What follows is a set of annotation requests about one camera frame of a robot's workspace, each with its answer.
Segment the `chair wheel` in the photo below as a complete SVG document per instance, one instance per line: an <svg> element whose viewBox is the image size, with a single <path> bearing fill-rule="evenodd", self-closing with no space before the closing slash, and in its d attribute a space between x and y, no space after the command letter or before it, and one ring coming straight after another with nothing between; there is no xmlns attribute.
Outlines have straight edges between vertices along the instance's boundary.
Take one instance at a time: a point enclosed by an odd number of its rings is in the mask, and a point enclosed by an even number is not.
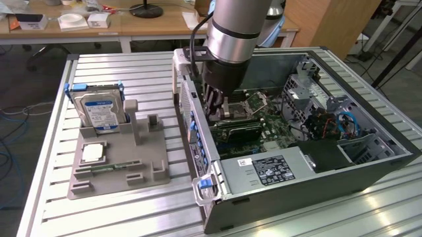
<svg viewBox="0 0 422 237"><path fill-rule="evenodd" d="M93 43L93 47L95 47L96 49L100 49L100 48L101 48L101 44L100 44L100 43Z"/></svg>
<svg viewBox="0 0 422 237"><path fill-rule="evenodd" d="M27 70L31 71L31 72L35 72L37 70L37 67L36 66L28 66Z"/></svg>
<svg viewBox="0 0 422 237"><path fill-rule="evenodd" d="M23 44L21 48L24 49L25 52L32 50L32 46L27 44Z"/></svg>

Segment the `metal rod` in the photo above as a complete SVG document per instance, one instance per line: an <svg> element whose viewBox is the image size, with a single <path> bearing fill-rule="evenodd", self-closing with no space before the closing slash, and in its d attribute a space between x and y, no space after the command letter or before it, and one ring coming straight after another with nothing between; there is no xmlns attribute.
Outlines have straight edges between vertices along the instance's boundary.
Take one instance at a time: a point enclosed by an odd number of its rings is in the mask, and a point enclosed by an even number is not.
<svg viewBox="0 0 422 237"><path fill-rule="evenodd" d="M383 69L382 73L376 77L374 83L371 84L371 86L374 88L379 85L379 83L382 82L382 80L384 79L384 77L387 76L387 74L390 73L390 71L392 70L395 65L398 64L398 62L402 60L402 58L404 57L407 51L411 49L411 47L418 42L421 37L422 37L422 26L421 26L419 30L417 31L417 33L414 34L414 36L411 37L411 39L409 40L409 42L406 43L406 45L402 48L402 50L398 52L398 54L392 58L390 64L386 66L386 68Z"/></svg>

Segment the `aluminum extrusion table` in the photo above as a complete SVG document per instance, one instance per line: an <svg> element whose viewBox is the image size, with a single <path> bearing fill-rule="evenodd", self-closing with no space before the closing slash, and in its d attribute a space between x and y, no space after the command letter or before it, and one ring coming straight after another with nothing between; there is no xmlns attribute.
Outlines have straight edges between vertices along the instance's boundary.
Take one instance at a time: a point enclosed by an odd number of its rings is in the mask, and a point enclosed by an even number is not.
<svg viewBox="0 0 422 237"><path fill-rule="evenodd" d="M327 51L314 49L411 142L422 149L422 130ZM40 160L17 236L204 236L199 207L171 99L172 52L71 56L65 63ZM80 119L63 85L123 81L137 99L137 118L157 113L164 123L171 182L97 197L65 198ZM342 90L320 74L334 96ZM422 158L363 192L326 201L211 236L422 236Z"/></svg>

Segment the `motherboard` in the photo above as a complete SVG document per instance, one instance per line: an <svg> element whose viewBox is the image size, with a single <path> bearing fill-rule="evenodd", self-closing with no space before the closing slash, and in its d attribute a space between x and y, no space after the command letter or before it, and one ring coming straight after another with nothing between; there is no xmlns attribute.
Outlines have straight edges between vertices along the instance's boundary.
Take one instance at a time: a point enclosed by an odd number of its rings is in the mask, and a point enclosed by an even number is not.
<svg viewBox="0 0 422 237"><path fill-rule="evenodd" d="M244 101L230 103L232 118L216 121L210 127L220 159L280 150L295 142L270 97L258 91Z"/></svg>

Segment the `wooden table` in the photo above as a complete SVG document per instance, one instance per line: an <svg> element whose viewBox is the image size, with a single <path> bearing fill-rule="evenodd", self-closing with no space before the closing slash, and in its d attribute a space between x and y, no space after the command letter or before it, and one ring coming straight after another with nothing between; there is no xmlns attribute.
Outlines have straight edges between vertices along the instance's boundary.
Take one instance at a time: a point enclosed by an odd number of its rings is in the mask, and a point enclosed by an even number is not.
<svg viewBox="0 0 422 237"><path fill-rule="evenodd" d="M101 4L117 8L129 8L139 4L140 0L101 0ZM13 16L0 21L0 45L1 44L48 44L48 43L77 43L77 42L120 42L123 53L131 52L129 42L132 40L181 40L188 39L191 30L187 28L181 12L193 12L193 6L184 3L183 0L167 0L160 4L164 14L159 18L144 19L132 16L127 11L111 15L111 25L107 29L91 28L71 32L61 32L56 18L63 10L69 10L69 6L47 6L43 1L29 2L29 7L35 13L44 14L51 18L47 28L41 31L24 31L20 28L9 30L9 22ZM280 32L284 37L280 47L290 47L295 33L299 27L286 18ZM196 38L204 39L207 31L199 31Z"/></svg>

